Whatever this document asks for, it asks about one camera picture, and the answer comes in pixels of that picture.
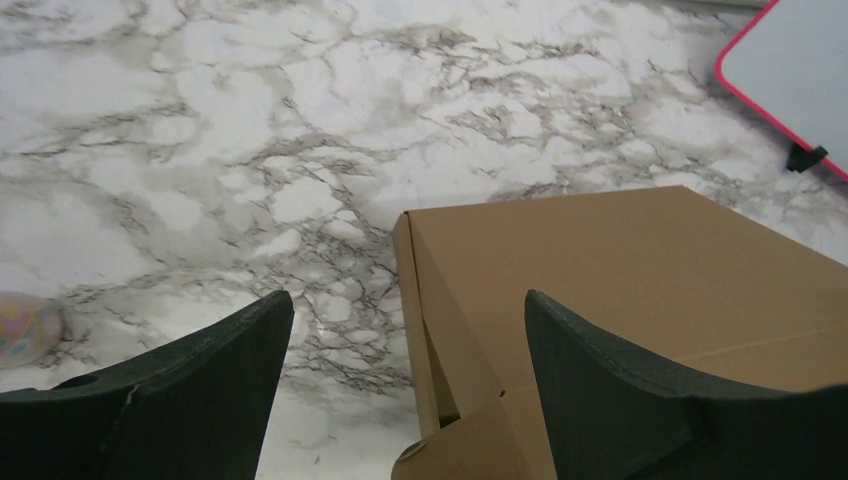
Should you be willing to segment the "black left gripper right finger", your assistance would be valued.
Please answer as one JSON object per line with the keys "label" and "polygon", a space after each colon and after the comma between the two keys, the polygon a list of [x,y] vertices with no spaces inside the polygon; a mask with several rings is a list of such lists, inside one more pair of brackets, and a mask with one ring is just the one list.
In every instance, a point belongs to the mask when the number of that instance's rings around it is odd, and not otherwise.
{"label": "black left gripper right finger", "polygon": [[524,303],[561,479],[843,479],[847,388],[790,393],[701,372],[536,290]]}

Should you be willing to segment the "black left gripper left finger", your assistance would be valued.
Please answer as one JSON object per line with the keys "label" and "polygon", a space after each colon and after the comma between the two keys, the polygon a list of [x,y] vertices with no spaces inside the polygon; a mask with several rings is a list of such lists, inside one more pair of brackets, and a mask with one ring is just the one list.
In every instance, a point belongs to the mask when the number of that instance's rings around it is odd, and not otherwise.
{"label": "black left gripper left finger", "polygon": [[294,320],[274,291],[49,390],[1,396],[5,479],[252,479]]}

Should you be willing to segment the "brown cardboard box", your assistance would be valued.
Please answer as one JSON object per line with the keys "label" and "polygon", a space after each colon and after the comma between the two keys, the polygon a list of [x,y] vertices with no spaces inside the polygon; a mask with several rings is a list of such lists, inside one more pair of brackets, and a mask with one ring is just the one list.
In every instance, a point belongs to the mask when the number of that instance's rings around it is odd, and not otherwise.
{"label": "brown cardboard box", "polygon": [[684,187],[408,211],[393,243],[422,434],[395,479],[561,479],[531,290],[701,372],[847,388],[846,267]]}

